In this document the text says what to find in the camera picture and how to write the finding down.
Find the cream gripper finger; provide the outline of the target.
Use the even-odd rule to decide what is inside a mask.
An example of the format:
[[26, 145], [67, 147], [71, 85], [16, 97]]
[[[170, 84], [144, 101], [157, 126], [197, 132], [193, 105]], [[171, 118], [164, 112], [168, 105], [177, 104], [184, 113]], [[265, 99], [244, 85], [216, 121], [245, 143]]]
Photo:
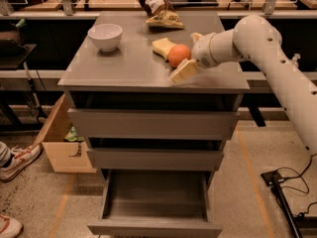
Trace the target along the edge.
[[192, 33], [190, 35], [190, 37], [191, 37], [193, 43], [197, 43], [200, 39], [203, 38], [203, 35], [199, 34], [199, 33]]
[[172, 82], [183, 81], [198, 72], [198, 64], [194, 59], [184, 59], [170, 75]]

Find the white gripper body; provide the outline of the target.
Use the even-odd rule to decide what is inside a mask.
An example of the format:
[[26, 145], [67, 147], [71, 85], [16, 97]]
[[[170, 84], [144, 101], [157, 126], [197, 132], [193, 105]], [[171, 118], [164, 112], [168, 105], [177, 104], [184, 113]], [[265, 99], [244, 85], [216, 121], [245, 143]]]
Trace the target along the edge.
[[210, 68], [218, 65], [211, 53], [211, 41], [214, 36], [215, 33], [203, 35], [202, 39], [193, 43], [191, 55], [200, 67]]

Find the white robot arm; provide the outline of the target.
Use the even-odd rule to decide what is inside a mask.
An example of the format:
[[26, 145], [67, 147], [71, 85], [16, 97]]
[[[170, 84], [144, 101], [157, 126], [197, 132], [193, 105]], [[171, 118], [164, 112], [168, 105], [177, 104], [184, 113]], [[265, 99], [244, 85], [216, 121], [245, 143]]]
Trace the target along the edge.
[[287, 58], [281, 35], [267, 19], [250, 15], [221, 33], [191, 35], [194, 64], [253, 63], [264, 75], [308, 152], [317, 154], [317, 86]]

